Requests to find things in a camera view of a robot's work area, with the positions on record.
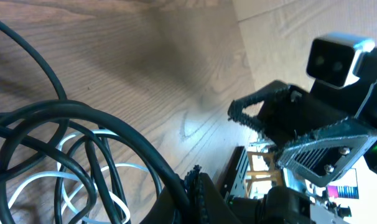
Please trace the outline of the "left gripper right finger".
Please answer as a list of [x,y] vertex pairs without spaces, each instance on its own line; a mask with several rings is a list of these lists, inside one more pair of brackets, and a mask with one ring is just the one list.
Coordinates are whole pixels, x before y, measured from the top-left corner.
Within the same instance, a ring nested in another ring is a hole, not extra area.
[[184,178],[184,187],[190,202],[190,221],[197,224],[241,223],[228,208],[209,175],[195,165]]

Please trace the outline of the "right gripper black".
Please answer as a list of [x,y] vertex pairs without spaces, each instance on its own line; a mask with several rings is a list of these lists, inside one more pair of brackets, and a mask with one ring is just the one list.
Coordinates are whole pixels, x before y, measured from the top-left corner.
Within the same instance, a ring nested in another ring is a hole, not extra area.
[[[362,56],[356,74],[341,89],[315,79],[305,91],[275,80],[233,100],[228,119],[283,145],[277,165],[325,187],[377,145],[377,48]],[[258,114],[244,112],[259,103]]]

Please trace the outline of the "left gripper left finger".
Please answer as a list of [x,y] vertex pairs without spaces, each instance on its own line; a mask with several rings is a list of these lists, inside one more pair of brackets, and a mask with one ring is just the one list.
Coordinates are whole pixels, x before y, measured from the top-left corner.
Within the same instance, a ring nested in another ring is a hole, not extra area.
[[180,200],[164,187],[155,204],[140,224],[186,224],[188,220],[182,211]]

